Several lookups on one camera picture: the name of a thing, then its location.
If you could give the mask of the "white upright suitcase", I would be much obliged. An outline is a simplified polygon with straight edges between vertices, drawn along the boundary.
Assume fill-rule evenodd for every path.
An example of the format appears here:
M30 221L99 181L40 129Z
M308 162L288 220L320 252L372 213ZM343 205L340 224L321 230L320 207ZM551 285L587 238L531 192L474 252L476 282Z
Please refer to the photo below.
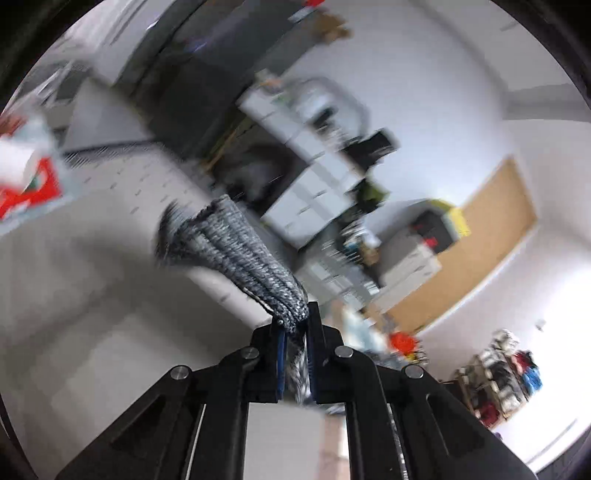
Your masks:
M383 311L390 310L441 269L438 257L421 236L409 229L399 231L380 248L380 290L373 301Z

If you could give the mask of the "orange plastic bag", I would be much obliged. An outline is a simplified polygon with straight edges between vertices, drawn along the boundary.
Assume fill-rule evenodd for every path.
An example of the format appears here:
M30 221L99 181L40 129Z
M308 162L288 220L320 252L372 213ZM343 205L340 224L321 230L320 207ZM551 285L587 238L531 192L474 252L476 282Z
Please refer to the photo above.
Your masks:
M390 347L405 357L412 357L417 352L418 340L405 332L396 331L391 333L388 336L388 340Z

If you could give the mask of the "plaid fleece cardigan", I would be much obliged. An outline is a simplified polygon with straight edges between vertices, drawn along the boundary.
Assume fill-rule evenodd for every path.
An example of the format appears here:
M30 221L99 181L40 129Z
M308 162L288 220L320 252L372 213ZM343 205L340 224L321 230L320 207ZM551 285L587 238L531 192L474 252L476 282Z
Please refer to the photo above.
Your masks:
M294 402L311 403L304 321L308 294L294 274L271 254L228 195L194 213L170 203L156 233L154 255L162 265L204 267L228 278L277 319L287 333L287 389Z

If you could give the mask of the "silver aluminium suitcase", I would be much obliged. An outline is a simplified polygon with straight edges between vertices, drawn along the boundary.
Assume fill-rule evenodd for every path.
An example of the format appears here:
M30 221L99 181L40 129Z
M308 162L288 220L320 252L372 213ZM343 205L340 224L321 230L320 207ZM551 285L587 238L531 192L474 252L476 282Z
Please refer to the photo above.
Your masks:
M349 261L334 248L308 251L295 276L308 296L321 306L341 300L358 311L380 291L378 284L363 272L360 265Z

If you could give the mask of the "bamboo shoe rack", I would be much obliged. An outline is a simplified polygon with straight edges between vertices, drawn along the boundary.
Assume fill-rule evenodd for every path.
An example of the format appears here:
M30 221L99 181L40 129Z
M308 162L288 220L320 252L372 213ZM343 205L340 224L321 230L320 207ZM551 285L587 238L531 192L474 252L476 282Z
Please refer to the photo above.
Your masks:
M507 329L496 331L453 379L467 408L490 430L512 418L543 386L532 353Z

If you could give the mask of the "black refrigerator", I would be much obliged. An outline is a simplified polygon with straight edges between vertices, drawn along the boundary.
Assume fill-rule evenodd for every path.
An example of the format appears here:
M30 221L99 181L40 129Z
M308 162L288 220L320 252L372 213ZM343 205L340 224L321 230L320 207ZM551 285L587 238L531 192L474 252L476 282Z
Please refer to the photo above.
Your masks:
M317 17L301 1L174 1L147 28L115 86L156 141L181 158L199 157L256 72L280 75L314 47Z

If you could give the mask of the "white drawer desk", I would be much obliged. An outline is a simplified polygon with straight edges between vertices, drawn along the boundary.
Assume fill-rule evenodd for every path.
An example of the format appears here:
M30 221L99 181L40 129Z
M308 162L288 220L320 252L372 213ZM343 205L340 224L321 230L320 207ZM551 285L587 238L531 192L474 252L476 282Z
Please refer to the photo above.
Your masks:
M369 112L325 77L259 80L236 106L297 157L301 172L262 219L300 249L353 206L353 187L365 174L344 148L367 137Z

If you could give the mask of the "wooden door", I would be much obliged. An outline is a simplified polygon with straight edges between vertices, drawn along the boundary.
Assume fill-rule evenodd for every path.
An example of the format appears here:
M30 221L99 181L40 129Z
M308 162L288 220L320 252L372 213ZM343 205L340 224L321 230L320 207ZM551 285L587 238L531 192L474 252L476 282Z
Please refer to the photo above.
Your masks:
M471 234L438 255L441 270L388 311L409 333L427 327L476 289L535 226L538 216L514 158L463 209Z

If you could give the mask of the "black bag under desk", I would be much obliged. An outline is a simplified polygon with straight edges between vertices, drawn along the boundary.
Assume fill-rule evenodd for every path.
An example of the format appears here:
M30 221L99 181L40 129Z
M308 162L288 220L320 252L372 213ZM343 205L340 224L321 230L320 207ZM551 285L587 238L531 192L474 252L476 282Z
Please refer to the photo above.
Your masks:
M254 143L222 155L212 174L233 201L245 203L262 216L307 166L287 146Z

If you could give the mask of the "stacked shoe boxes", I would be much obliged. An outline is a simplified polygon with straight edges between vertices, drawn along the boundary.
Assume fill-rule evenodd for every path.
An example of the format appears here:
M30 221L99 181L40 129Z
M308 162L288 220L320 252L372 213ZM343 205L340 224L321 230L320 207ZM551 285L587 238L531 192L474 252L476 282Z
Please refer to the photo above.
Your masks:
M423 239L434 254L448 250L471 235L459 207L440 199L429 199L419 202L417 208L418 215L410 223L410 229Z

